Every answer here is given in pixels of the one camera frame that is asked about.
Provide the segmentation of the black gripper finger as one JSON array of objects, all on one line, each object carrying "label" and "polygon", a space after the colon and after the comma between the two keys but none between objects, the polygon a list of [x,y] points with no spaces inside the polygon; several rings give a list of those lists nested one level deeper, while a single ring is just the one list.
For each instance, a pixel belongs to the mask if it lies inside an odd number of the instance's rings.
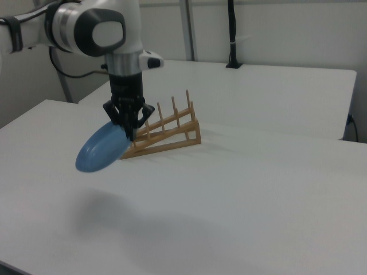
[{"label": "black gripper finger", "polygon": [[114,125],[119,125],[126,133],[126,138],[130,139],[130,129],[128,124],[128,116],[126,113],[118,111],[115,104],[109,100],[103,104],[103,109]]},{"label": "black gripper finger", "polygon": [[142,117],[138,118],[138,113],[134,112],[132,117],[132,123],[130,127],[129,139],[134,141],[136,139],[137,130],[140,129],[142,125],[148,120],[148,118],[153,114],[155,108],[152,105],[148,105],[146,103],[143,104],[141,113]]}]

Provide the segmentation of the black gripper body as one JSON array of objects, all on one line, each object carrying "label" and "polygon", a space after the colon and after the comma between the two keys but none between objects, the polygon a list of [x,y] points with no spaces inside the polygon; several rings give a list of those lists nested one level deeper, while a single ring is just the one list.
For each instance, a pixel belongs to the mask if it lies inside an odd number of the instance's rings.
[{"label": "black gripper body", "polygon": [[109,75],[111,100],[119,112],[129,115],[137,114],[143,107],[142,73],[129,76]]}]

